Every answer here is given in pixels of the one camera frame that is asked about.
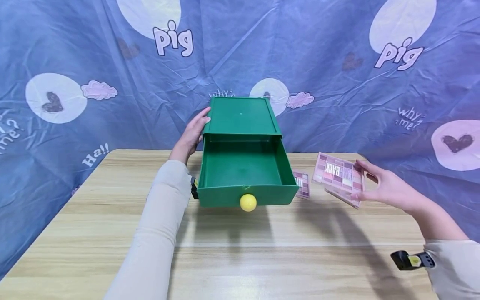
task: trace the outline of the white circle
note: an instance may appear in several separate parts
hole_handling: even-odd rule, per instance
[[[388,43],[398,48],[409,37],[414,43],[427,31],[436,10],[436,0],[388,0],[370,27],[372,49],[382,53]]]
[[[480,168],[480,121],[456,120],[443,124],[432,134],[438,162],[454,171]]]
[[[168,30],[168,22],[180,23],[180,0],[117,0],[128,23],[140,34],[154,39],[153,27]]]
[[[270,105],[275,116],[281,114],[285,108],[290,96],[287,86],[280,80],[265,78],[259,81],[250,91],[250,98],[263,98],[266,93],[270,95]]]
[[[87,106],[87,98],[80,86],[67,76],[56,73],[43,73],[30,79],[25,88],[25,98],[37,116],[55,124],[74,120]]]

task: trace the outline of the finger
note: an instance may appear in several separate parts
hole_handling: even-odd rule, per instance
[[[210,122],[210,117],[203,117],[200,118],[194,125],[193,128],[195,129],[196,132],[200,133],[205,127],[205,124]]]
[[[193,117],[193,119],[188,123],[188,125],[191,125],[191,126],[194,126],[198,120],[200,120],[201,118],[205,117],[207,115],[207,113],[210,111],[211,107],[207,107],[205,108],[204,110],[202,110],[201,112],[198,113],[198,115],[196,115],[195,117]]]
[[[371,162],[368,162],[366,160],[359,160],[357,159],[357,164],[367,170],[370,174],[374,175],[375,177],[379,177],[385,170],[382,169],[381,167],[378,167]]]
[[[375,183],[378,183],[378,179],[377,179],[374,175],[367,173],[367,177],[368,177],[371,181],[373,181],[373,182],[375,182]]]
[[[360,201],[381,201],[377,190],[353,193],[350,197]]]

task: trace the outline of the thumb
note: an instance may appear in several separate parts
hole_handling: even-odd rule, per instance
[[[354,193],[350,197],[360,201],[380,201],[377,190]]]

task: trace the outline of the green drawer box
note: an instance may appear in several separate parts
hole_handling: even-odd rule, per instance
[[[257,205],[290,204],[299,187],[268,99],[213,97],[210,106],[200,205],[240,206],[244,194],[252,194]]]

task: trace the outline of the wooden table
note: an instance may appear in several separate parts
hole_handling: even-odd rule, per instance
[[[109,153],[0,282],[0,299],[101,299],[168,155]],[[189,161],[194,176],[201,155]],[[312,175],[316,154],[288,157],[293,169]],[[425,270],[400,272],[389,256],[422,250],[410,216],[379,203],[356,210],[317,184],[311,200],[251,213],[191,199],[177,240],[170,299],[436,299]]]

